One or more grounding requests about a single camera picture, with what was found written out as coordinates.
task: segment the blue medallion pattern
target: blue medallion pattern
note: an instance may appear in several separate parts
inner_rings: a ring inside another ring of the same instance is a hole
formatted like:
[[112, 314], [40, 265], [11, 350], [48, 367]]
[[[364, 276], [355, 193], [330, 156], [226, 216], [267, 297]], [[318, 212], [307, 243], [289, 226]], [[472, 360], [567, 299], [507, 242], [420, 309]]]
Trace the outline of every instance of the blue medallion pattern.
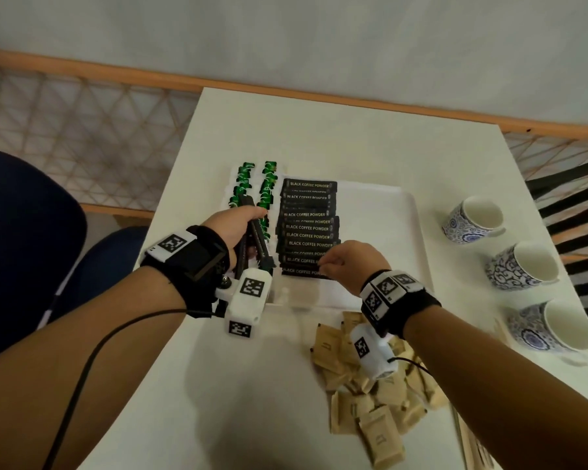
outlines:
[[556, 339], [544, 318], [547, 302], [537, 303], [507, 319], [507, 328], [521, 345], [538, 351], [564, 353], [574, 351]]
[[494, 287], [501, 290], [523, 290], [542, 282], [523, 270], [514, 256], [514, 247], [508, 247], [497, 254], [486, 266], [486, 276]]
[[479, 227], [468, 220], [463, 210], [463, 204], [462, 202], [453, 209], [447, 223], [442, 227], [445, 236], [456, 244], [474, 243], [490, 232], [490, 229]]

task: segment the person's left hand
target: person's left hand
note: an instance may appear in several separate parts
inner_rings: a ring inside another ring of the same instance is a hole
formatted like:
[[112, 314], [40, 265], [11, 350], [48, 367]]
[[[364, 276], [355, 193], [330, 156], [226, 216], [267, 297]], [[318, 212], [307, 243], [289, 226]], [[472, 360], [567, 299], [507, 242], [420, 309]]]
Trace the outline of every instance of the person's left hand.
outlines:
[[234, 268], [237, 263], [237, 256], [233, 248], [246, 233], [248, 221], [262, 218], [267, 213], [268, 211], [266, 209], [259, 206], [240, 206], [227, 209], [226, 211], [218, 211], [211, 215], [207, 221], [203, 222], [203, 226], [213, 230], [226, 243], [226, 246], [229, 248], [231, 268]]

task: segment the person's left arm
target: person's left arm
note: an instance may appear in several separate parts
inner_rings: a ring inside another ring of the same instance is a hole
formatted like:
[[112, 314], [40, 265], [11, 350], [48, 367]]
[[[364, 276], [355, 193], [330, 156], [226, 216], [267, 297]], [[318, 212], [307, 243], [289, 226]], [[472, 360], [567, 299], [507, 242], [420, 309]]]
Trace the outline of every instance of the person's left arm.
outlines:
[[[248, 221], [266, 210], [243, 206], [204, 225], [231, 252]], [[169, 280], [141, 267], [104, 292], [0, 354], [0, 468], [41, 468], [77, 380], [95, 346], [116, 327], [162, 310], [115, 335], [94, 361], [53, 469], [76, 468], [124, 408], [180, 326], [186, 304]]]

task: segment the white tray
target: white tray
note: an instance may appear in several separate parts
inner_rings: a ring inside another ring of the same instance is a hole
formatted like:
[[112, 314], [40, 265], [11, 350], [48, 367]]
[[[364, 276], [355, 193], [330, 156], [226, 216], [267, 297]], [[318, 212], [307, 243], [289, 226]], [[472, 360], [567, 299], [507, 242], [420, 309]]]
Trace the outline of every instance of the white tray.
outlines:
[[[263, 165], [263, 161], [256, 162], [256, 165]], [[278, 166], [279, 179], [273, 190], [274, 204], [268, 213], [271, 233], [268, 249], [275, 260], [278, 255], [274, 228], [278, 219], [283, 179], [303, 179], [284, 175], [284, 168]], [[237, 167], [232, 171], [231, 180], [235, 180], [236, 173]], [[259, 188], [262, 179], [262, 175], [257, 177], [256, 188]], [[340, 217], [340, 240], [344, 242], [354, 239], [372, 244], [385, 256], [393, 269], [401, 269], [412, 274], [433, 290], [414, 197], [393, 186], [354, 181], [338, 181], [337, 185], [336, 214]], [[227, 186], [227, 193], [232, 190], [233, 184]], [[223, 207], [227, 207], [230, 196], [231, 194], [228, 194], [224, 199]], [[359, 310], [361, 307], [361, 299], [348, 293], [337, 282], [282, 276], [279, 267], [274, 270], [268, 303], [300, 308], [330, 307]]]

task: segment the dark blue chair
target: dark blue chair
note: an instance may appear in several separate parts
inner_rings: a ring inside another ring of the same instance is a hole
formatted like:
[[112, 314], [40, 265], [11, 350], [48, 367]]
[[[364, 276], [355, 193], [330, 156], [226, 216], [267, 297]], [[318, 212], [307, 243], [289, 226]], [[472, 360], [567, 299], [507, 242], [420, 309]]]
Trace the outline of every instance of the dark blue chair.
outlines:
[[[91, 300], [133, 269], [147, 227], [120, 230], [74, 270], [51, 320]], [[85, 242], [78, 202], [37, 168], [0, 152], [0, 353], [34, 332]]]

